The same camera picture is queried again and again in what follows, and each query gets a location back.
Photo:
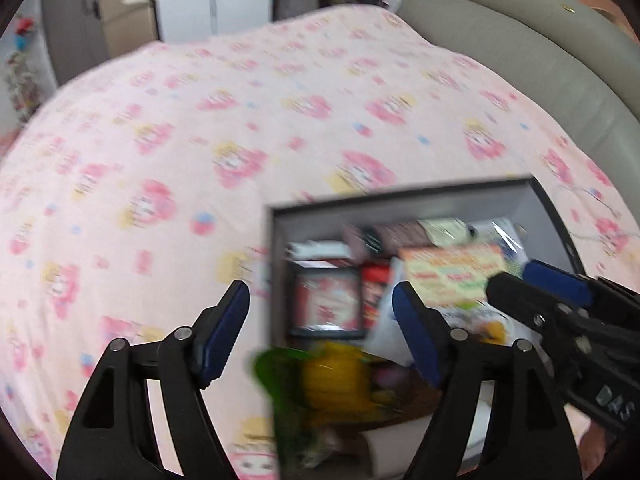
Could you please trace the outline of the small yellow card packet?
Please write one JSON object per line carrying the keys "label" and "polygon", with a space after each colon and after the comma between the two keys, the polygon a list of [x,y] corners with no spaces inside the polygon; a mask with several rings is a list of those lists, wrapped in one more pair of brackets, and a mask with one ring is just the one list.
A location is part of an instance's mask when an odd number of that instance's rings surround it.
{"label": "small yellow card packet", "polygon": [[404,248],[407,281],[427,306],[462,307],[486,299],[487,281],[506,272],[496,244]]}

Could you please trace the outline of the red envelope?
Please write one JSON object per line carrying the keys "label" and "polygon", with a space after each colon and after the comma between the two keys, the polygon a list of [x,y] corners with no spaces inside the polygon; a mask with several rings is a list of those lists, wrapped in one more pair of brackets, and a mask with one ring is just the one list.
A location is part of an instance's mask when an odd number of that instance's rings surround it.
{"label": "red envelope", "polygon": [[390,264],[372,263],[360,269],[363,329],[372,330],[378,320],[381,300],[390,284]]}

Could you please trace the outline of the dark grey cardboard box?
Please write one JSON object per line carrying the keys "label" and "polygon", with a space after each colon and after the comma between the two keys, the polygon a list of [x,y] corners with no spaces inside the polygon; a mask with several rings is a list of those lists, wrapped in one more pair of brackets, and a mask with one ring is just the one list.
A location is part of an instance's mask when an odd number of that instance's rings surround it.
{"label": "dark grey cardboard box", "polygon": [[277,208],[255,372],[288,479],[577,479],[543,313],[506,307],[538,258],[579,259],[531,179]]}

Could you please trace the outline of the black framed red picture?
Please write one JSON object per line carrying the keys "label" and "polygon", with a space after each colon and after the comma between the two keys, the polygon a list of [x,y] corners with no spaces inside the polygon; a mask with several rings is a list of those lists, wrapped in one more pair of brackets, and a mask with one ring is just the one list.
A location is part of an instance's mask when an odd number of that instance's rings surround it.
{"label": "black framed red picture", "polygon": [[300,338],[360,339],[364,334],[361,291],[356,266],[292,262],[285,298],[288,333]]}

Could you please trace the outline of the green yellow snack bag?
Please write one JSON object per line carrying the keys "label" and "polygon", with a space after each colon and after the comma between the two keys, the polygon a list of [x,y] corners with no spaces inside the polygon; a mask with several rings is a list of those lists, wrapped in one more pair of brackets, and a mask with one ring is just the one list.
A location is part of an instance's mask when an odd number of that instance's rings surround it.
{"label": "green yellow snack bag", "polygon": [[271,400],[287,479],[326,463],[369,472],[364,434],[431,415],[440,398],[415,370],[338,341],[320,341],[309,351],[272,347],[256,356],[253,368]]}

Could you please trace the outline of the grey upholstered headboard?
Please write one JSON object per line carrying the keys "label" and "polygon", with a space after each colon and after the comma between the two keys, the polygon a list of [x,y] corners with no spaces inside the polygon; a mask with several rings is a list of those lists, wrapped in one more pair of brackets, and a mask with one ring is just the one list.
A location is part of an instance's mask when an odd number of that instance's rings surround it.
{"label": "grey upholstered headboard", "polygon": [[538,104],[639,207],[639,47],[617,27],[578,0],[404,0],[399,14]]}

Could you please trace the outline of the pink cartoon print blanket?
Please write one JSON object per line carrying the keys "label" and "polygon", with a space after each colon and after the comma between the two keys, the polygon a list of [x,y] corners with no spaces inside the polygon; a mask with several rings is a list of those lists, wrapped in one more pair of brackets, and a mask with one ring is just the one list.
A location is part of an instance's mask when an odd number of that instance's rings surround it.
{"label": "pink cartoon print blanket", "polygon": [[375,6],[149,44],[58,90],[2,159],[2,412],[53,474],[108,343],[163,338],[243,280],[250,315],[205,399],[224,446],[270,466],[244,361],[266,336],[271,207],[531,175],[586,269],[637,287],[621,163]]}

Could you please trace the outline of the brown cardboard boxes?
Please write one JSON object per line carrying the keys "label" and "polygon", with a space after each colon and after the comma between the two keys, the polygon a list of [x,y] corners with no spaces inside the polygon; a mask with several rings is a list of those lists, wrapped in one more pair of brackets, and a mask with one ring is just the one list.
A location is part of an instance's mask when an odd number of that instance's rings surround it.
{"label": "brown cardboard boxes", "polygon": [[108,55],[118,58],[158,39],[155,0],[98,0]]}

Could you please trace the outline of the red blue plush toy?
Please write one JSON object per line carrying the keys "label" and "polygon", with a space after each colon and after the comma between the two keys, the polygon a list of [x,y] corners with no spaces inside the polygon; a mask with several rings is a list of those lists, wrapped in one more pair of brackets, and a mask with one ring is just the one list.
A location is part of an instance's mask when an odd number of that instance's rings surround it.
{"label": "red blue plush toy", "polygon": [[30,16],[19,16],[14,27],[14,42],[17,51],[25,51],[36,32],[36,21]]}

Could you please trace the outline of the grey door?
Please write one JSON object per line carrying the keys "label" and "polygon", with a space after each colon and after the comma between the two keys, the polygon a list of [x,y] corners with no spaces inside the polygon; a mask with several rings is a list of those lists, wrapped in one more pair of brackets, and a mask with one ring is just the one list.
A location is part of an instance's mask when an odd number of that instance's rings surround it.
{"label": "grey door", "polygon": [[59,86],[110,58],[98,0],[41,0],[41,13]]}

